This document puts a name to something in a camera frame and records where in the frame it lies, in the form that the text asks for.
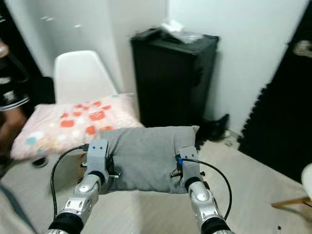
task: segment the white wall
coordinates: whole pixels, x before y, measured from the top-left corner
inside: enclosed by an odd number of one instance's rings
[[[41,73],[52,76],[54,53],[39,20],[37,0],[5,0],[5,3]]]
[[[113,83],[122,90],[123,80],[114,41],[109,0],[41,0],[38,1],[46,31],[54,43],[56,56],[77,50],[96,51]]]
[[[281,61],[308,0],[170,0],[169,16],[186,29],[221,36],[205,111],[231,115],[239,132]]]
[[[123,77],[122,90],[136,92],[130,38],[159,26],[166,17],[166,0],[110,0],[112,29]]]
[[[136,91],[130,38],[136,32],[158,26],[167,8],[166,0],[7,2],[45,75],[52,76],[56,56],[76,50],[94,50],[120,92]]]

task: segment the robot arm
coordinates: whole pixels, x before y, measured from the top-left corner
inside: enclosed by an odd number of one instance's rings
[[[73,195],[49,226],[46,234],[79,234],[98,201],[101,187],[108,183],[107,141],[93,140],[87,153],[87,171]]]
[[[175,175],[181,176],[181,185],[188,191],[200,232],[202,234],[234,234],[218,210],[208,184],[202,181],[199,164],[183,161],[183,159],[198,160],[196,148],[194,146],[182,148],[176,158],[179,173]]]
[[[108,183],[107,141],[93,140],[87,153],[87,171],[82,182],[75,187],[74,194],[67,200],[64,208],[54,219],[46,234],[79,234],[86,224],[93,206],[98,201],[102,185]],[[198,159],[195,147],[180,149],[177,158],[181,185],[187,190],[195,219],[202,234],[234,234],[230,231],[218,210],[217,203],[208,185],[202,181],[199,164],[183,161],[183,158]]]

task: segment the pillow with red pattern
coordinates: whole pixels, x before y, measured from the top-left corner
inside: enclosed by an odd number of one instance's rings
[[[133,110],[133,94],[78,104],[40,104],[15,139],[11,158],[61,154],[99,138],[100,131],[144,127]]]

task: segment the light wood floor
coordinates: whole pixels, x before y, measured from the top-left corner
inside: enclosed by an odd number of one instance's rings
[[[254,159],[220,143],[207,142],[200,151],[202,160],[218,167],[233,191],[233,207],[228,225],[236,234],[312,233],[311,208],[289,206],[287,210],[271,203],[306,196],[303,187]],[[58,206],[61,208],[77,182],[78,157],[69,156],[56,172]],[[41,169],[29,162],[14,166],[2,179],[19,198],[38,232],[52,221],[50,172],[55,156]],[[225,213],[228,191],[222,178],[202,167],[205,179]],[[114,192],[101,195],[83,230],[84,234],[197,234],[195,217],[187,195],[155,192]]]

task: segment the gray cushion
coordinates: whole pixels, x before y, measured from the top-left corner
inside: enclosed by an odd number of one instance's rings
[[[108,141],[108,155],[113,154],[115,171],[110,190],[143,190],[186,193],[180,177],[170,178],[176,168],[179,149],[194,146],[197,126],[125,128],[101,132]]]

